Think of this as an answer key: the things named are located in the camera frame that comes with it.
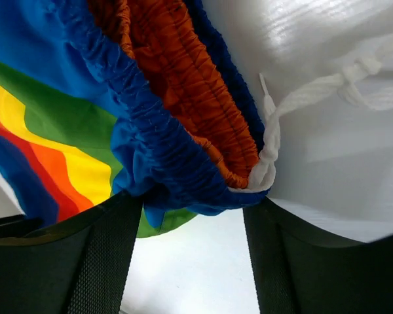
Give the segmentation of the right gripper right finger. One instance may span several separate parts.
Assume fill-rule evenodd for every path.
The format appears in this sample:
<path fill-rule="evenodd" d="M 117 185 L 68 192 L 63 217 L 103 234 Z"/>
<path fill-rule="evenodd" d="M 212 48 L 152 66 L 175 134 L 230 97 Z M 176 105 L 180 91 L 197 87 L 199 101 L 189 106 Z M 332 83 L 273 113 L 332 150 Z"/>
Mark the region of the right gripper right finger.
<path fill-rule="evenodd" d="M 393 234 L 360 242 L 269 199 L 243 210 L 262 313 L 393 313 Z"/>

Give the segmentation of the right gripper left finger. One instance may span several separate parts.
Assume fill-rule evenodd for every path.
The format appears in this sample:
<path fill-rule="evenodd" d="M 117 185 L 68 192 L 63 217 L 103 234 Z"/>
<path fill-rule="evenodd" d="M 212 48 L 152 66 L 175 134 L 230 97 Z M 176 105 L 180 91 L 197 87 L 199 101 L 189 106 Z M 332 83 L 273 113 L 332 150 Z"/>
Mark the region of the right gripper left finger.
<path fill-rule="evenodd" d="M 141 208 L 121 192 L 46 228 L 0 218 L 0 313 L 119 313 Z"/>

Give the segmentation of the rainbow striped shorts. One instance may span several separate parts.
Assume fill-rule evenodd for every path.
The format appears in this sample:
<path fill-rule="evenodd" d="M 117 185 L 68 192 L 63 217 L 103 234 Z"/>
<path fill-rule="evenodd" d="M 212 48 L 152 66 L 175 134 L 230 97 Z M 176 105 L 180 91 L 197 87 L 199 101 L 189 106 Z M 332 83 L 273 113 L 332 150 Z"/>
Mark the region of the rainbow striped shorts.
<path fill-rule="evenodd" d="M 140 237 L 393 151 L 393 1 L 0 1 L 0 172 L 47 225 L 126 191 Z"/>

